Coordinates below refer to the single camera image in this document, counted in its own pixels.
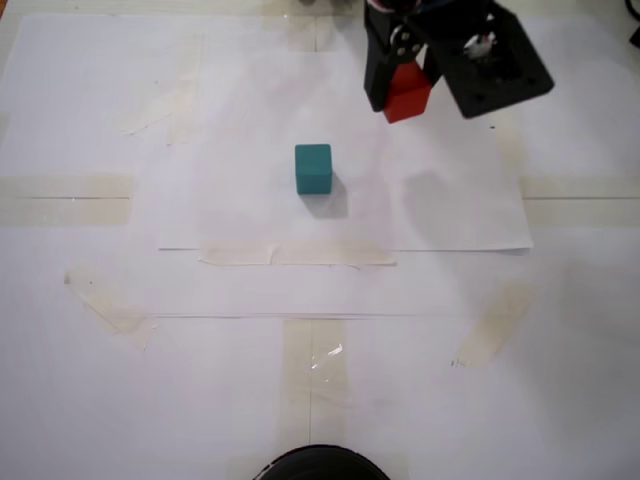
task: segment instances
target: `red block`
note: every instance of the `red block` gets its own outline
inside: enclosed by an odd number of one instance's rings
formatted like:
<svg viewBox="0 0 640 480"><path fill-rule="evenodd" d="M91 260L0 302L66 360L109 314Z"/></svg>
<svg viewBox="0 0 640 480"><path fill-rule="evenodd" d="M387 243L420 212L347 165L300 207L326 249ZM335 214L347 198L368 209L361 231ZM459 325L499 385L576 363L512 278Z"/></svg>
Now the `red block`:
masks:
<svg viewBox="0 0 640 480"><path fill-rule="evenodd" d="M430 93L431 83L416 62L399 65L384 106L387 121L394 123L422 115Z"/></svg>

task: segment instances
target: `tape strip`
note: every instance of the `tape strip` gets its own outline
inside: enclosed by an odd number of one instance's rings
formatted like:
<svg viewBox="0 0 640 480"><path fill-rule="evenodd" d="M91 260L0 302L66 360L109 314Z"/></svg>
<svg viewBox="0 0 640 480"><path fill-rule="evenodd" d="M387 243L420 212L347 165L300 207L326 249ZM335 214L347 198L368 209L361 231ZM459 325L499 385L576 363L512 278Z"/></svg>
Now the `tape strip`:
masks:
<svg viewBox="0 0 640 480"><path fill-rule="evenodd" d="M529 311L533 297L534 290L530 285L509 283L489 306L485 317L462 342L452 365L486 367Z"/></svg>
<svg viewBox="0 0 640 480"><path fill-rule="evenodd" d="M524 209L535 227L640 227L640 199L526 200Z"/></svg>
<svg viewBox="0 0 640 480"><path fill-rule="evenodd" d="M349 402L345 323L312 320L310 443L345 445Z"/></svg>
<svg viewBox="0 0 640 480"><path fill-rule="evenodd" d="M523 176L520 191L524 199L640 198L640 178Z"/></svg>
<svg viewBox="0 0 640 480"><path fill-rule="evenodd" d="M184 44L178 86L171 103L169 145L186 143L191 137L203 47L204 35L189 37Z"/></svg>
<svg viewBox="0 0 640 480"><path fill-rule="evenodd" d="M0 198L0 227L126 225L131 200Z"/></svg>
<svg viewBox="0 0 640 480"><path fill-rule="evenodd" d="M68 270L64 283L116 332L145 349L156 325L148 316L127 305L124 297L95 272L85 267Z"/></svg>
<svg viewBox="0 0 640 480"><path fill-rule="evenodd" d="M134 185L133 177L121 175L0 177L0 198L130 199Z"/></svg>
<svg viewBox="0 0 640 480"><path fill-rule="evenodd" d="M284 320L282 327L282 390L274 458L308 445L311 439L313 323L311 320Z"/></svg>
<svg viewBox="0 0 640 480"><path fill-rule="evenodd" d="M396 265L371 242L205 245L200 261L212 265Z"/></svg>

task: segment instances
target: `black circular object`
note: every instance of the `black circular object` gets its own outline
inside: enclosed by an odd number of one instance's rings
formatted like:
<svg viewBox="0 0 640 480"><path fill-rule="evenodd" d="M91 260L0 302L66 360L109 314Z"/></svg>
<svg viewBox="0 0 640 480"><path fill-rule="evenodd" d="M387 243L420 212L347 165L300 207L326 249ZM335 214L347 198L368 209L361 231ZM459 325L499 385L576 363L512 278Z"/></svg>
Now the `black circular object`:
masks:
<svg viewBox="0 0 640 480"><path fill-rule="evenodd" d="M369 460L346 448L312 445L284 454L266 467L260 480L389 480Z"/></svg>

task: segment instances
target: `robotic arm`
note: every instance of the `robotic arm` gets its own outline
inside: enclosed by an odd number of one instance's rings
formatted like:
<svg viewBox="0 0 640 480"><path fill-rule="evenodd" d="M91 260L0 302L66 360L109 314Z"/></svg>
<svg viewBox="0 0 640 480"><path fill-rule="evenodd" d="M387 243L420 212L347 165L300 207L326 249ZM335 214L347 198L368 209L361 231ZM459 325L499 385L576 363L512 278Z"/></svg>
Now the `robotic arm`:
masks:
<svg viewBox="0 0 640 480"><path fill-rule="evenodd" d="M548 93L554 86L514 14L494 0L367 0L365 90L385 109L394 74L427 47L422 71L444 77L466 118Z"/></svg>

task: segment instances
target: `teal cube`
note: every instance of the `teal cube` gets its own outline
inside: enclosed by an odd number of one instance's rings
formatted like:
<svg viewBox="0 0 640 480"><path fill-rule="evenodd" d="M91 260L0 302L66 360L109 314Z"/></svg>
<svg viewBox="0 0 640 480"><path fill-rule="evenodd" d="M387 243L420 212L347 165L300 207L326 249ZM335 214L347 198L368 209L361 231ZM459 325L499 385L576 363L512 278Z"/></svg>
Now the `teal cube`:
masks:
<svg viewBox="0 0 640 480"><path fill-rule="evenodd" d="M332 178L330 145L296 145L298 195L329 194Z"/></svg>

